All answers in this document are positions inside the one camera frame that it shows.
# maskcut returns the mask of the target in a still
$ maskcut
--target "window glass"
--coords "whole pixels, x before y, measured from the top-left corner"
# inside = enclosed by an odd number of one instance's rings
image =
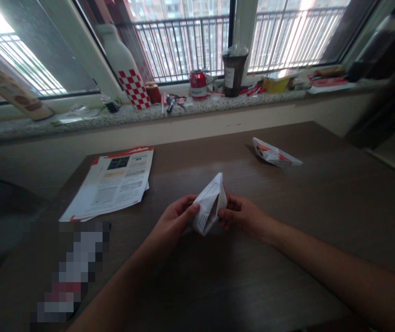
[[[116,25],[144,80],[188,80],[196,69],[223,75],[220,54],[228,48],[229,0],[133,0],[123,6],[106,0],[81,2],[84,8],[97,3],[108,12],[98,7],[90,22]]]
[[[38,96],[98,91],[37,0],[0,0],[0,55]]]
[[[376,0],[259,0],[248,72],[340,62]]]

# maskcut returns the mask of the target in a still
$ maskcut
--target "red can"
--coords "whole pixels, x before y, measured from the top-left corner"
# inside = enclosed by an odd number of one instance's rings
[[[203,70],[192,71],[189,75],[189,83],[191,84],[191,96],[194,100],[203,100],[207,97],[207,82]]]

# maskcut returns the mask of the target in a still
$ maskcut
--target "desk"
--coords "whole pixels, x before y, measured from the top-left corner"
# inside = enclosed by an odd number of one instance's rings
[[[304,162],[280,169],[255,156],[252,137]],[[69,249],[58,218],[91,161],[74,172],[49,209],[0,268],[0,330],[22,330]],[[218,173],[229,194],[249,197],[278,220],[395,272],[395,171],[314,122],[158,145],[150,189],[110,221],[109,252],[80,310],[140,245],[166,206],[198,194]],[[291,330],[349,309],[271,246],[241,231],[182,236],[141,299],[130,329]],[[58,331],[64,324],[47,326]]]

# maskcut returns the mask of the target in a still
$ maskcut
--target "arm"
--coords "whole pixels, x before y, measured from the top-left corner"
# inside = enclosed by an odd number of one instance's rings
[[[70,326],[70,332],[123,329],[144,285],[174,249],[189,220],[199,211],[198,203],[191,205],[196,197],[182,197],[165,210],[147,239]]]
[[[225,229],[235,223],[274,245],[374,326],[395,330],[395,274],[271,218],[243,197],[230,196],[219,216]]]

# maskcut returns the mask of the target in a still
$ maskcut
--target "yellow container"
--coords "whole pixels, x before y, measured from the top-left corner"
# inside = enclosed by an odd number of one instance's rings
[[[268,93],[283,93],[288,86],[289,80],[290,78],[285,78],[279,81],[264,78],[262,88],[264,88]]]

